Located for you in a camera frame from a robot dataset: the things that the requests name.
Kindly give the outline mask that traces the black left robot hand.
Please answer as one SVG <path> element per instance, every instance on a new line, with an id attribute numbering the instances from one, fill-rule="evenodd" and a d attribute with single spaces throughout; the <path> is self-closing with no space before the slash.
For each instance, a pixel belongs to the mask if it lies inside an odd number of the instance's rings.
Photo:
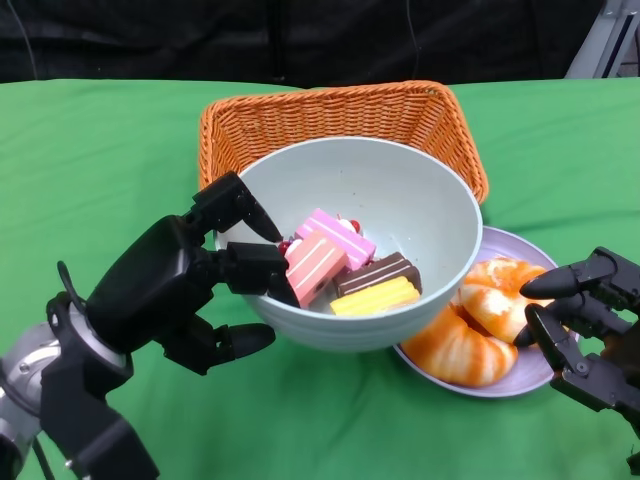
<path id="1" fill-rule="evenodd" d="M 286 278 L 283 237 L 240 177 L 229 172 L 197 193 L 184 215 L 154 223 L 111 266 L 86 301 L 86 316 L 113 350 L 151 341 L 169 360 L 204 375 L 275 340 L 267 325 L 213 327 L 198 311 L 225 284 L 298 307 Z"/>

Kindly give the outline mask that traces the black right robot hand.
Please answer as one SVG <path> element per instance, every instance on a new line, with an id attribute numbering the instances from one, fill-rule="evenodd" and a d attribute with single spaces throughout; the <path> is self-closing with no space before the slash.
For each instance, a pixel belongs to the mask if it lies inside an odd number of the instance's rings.
<path id="1" fill-rule="evenodd" d="M 554 372 L 551 386 L 594 411 L 639 424 L 639 266 L 598 247 L 520 289 L 531 301 L 518 346 L 535 343 Z"/>

